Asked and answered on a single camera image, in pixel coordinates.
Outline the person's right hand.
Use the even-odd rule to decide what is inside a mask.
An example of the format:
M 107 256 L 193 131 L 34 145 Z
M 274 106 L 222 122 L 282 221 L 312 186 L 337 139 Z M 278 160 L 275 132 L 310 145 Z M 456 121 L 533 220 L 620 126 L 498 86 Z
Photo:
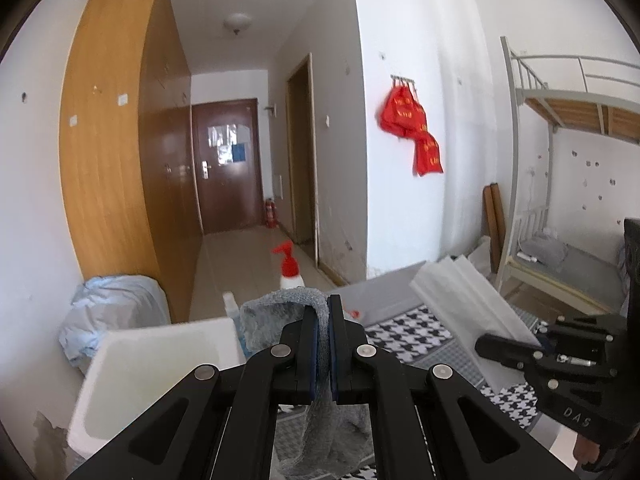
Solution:
M 596 442 L 578 434 L 573 448 L 573 456 L 578 465 L 595 464 L 600 455 L 600 446 Z

